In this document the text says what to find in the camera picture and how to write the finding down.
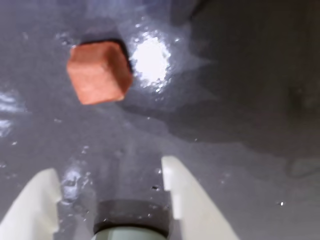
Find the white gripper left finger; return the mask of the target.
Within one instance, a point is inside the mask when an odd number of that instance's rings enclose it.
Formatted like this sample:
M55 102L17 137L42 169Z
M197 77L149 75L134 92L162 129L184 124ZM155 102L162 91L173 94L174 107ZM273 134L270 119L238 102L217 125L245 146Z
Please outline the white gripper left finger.
M2 240L52 240L59 230L61 184L55 169L38 172L13 201L0 223Z

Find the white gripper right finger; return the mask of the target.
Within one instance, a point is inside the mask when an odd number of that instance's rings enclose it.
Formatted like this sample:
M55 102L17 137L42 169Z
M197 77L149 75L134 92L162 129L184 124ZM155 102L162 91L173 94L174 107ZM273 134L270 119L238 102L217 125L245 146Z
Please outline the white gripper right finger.
M163 189L183 240L238 240L219 208L188 168L174 156L161 158Z

